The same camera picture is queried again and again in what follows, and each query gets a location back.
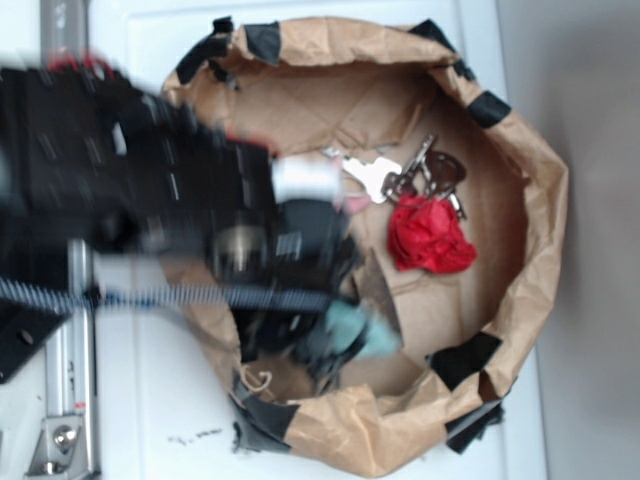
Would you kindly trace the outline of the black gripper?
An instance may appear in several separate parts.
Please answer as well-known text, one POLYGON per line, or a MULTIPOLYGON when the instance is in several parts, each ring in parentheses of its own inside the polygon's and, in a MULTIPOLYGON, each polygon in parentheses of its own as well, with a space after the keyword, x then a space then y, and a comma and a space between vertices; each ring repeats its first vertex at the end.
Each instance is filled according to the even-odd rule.
POLYGON ((213 243, 215 296, 239 312, 241 358, 289 358, 302 365, 316 395, 326 393, 355 355, 331 351, 324 310, 359 254, 339 160, 276 160, 269 180, 275 204, 262 225, 242 223, 213 243))

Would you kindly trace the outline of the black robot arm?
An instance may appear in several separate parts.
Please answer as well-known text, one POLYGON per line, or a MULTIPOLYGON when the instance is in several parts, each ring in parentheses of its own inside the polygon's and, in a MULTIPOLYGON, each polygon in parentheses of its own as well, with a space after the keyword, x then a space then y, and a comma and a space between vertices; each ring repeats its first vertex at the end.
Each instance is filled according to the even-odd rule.
POLYGON ((222 304, 254 350, 292 350, 318 378, 364 351, 339 299, 357 262, 333 167, 275 159, 202 125, 94 59, 1 72, 1 377, 73 313, 222 304), (215 284, 65 282, 64 248, 202 259, 215 284))

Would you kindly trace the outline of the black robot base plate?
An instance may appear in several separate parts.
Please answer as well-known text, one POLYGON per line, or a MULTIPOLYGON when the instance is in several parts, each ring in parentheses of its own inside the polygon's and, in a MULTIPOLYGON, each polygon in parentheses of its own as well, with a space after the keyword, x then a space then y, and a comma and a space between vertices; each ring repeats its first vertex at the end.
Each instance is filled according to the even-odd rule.
POLYGON ((67 316, 1 304, 1 384, 8 383, 37 353, 67 316))

